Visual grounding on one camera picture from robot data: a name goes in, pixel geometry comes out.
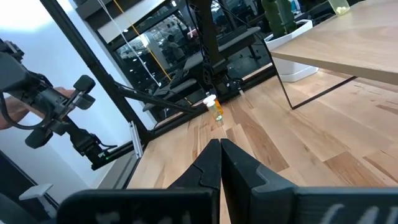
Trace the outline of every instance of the wooden desk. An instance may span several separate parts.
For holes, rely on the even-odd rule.
[[[273,57],[398,85],[398,1],[367,0],[274,49]]]
[[[286,90],[302,101],[345,78],[320,69]],[[151,141],[127,188],[167,188],[212,138],[229,138],[297,185],[398,185],[398,86],[359,78],[295,111],[276,77],[245,95],[223,104],[222,124],[205,113]],[[229,223],[223,192],[220,219]]]

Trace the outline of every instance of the metal rod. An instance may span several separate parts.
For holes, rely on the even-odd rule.
[[[154,98],[153,96],[146,96],[146,95],[143,95],[140,93],[136,93],[136,92],[134,92],[134,90],[126,90],[126,89],[120,88],[118,90],[118,92],[120,94],[122,94],[124,97],[131,98],[134,100],[139,100],[144,103],[151,103],[153,105],[161,106],[164,108],[173,108],[173,109],[179,110],[181,112],[186,112],[186,113],[194,113],[195,112],[195,109],[193,109],[191,107],[184,107],[184,106],[180,106],[176,103],[172,103],[167,100],[163,100],[161,98]]]
[[[62,30],[63,34],[65,34],[75,50],[79,53],[83,61],[87,64],[87,67],[97,78],[99,84],[102,85],[127,122],[133,121],[137,126],[141,139],[146,141],[146,139],[149,138],[148,130],[139,119],[138,115],[131,108],[127,100],[116,91],[116,86],[112,84],[113,82],[109,77],[110,75],[90,49],[79,31],[73,25],[72,21],[69,19],[57,0],[40,0],[40,2],[49,12],[55,23]]]
[[[319,93],[319,94],[316,94],[315,96],[313,96],[313,97],[311,97],[311,98],[309,98],[309,99],[307,99],[307,100],[305,100],[305,101],[303,101],[303,102],[301,102],[301,103],[299,103],[299,104],[293,106],[292,109],[293,109],[293,110],[296,110],[297,108],[299,108],[299,107],[301,107],[301,106],[303,106],[303,105],[306,105],[307,103],[309,103],[309,102],[311,102],[311,101],[313,101],[313,100],[315,100],[315,99],[317,99],[317,98],[319,98],[319,97],[321,97],[321,96],[323,96],[323,95],[325,95],[325,94],[327,94],[327,93],[329,93],[329,92],[331,92],[331,91],[333,91],[333,90],[339,88],[340,86],[342,86],[342,85],[344,85],[344,84],[346,84],[346,83],[349,83],[349,82],[353,81],[353,80],[356,79],[356,78],[357,78],[357,77],[350,77],[350,78],[347,78],[346,80],[342,81],[341,83],[336,84],[336,85],[330,87],[329,89],[327,89],[327,90],[325,90],[325,91],[323,91],[323,92],[321,92],[321,93]]]

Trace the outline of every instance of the small bottle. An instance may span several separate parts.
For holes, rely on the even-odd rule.
[[[347,0],[329,0],[329,3],[337,16],[341,16],[349,11]]]
[[[220,114],[222,115],[224,113],[223,109],[221,108],[220,103],[217,100],[217,96],[212,94],[212,95],[208,95],[204,100],[203,103],[205,105],[207,105],[210,101],[214,101],[216,103],[216,107],[218,109],[218,111],[220,112]]]
[[[210,101],[206,104],[207,108],[209,109],[209,112],[211,115],[216,119],[216,121],[221,121],[223,119],[223,116],[221,115],[220,111],[218,110],[216,106],[216,102]]]

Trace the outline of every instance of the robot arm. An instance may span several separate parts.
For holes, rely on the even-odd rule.
[[[103,163],[109,156],[108,149],[87,130],[80,129],[67,114],[75,107],[87,110],[95,101],[89,95],[95,82],[83,75],[74,84],[75,91],[70,98],[54,90],[47,78],[29,71],[21,64],[24,53],[13,43],[0,39],[0,111],[4,119],[19,129],[33,130],[25,143],[37,149],[48,143],[53,133],[68,133],[73,147],[82,156],[86,156],[93,165]],[[43,120],[33,126],[24,126],[15,122],[8,113],[4,93],[8,93],[21,102],[44,114]]]

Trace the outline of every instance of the wooden floor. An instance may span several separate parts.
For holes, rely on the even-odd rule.
[[[298,103],[347,76],[320,70],[286,86]],[[166,188],[211,138],[229,138],[301,186],[398,185],[398,86],[357,79],[292,111],[276,78],[149,143],[129,188]],[[221,223],[229,223],[224,195]]]

